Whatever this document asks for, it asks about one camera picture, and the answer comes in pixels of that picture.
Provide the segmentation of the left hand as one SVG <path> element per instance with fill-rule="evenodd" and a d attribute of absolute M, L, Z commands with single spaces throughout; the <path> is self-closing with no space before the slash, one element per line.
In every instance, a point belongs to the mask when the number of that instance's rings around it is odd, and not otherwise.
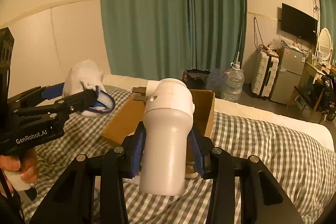
<path fill-rule="evenodd" d="M 19 172 L 21 179 L 28 183 L 34 184 L 38 179 L 38 159 L 35 148 L 28 149 L 19 159 L 16 155 L 1 155 L 1 169 L 9 172 Z"/>

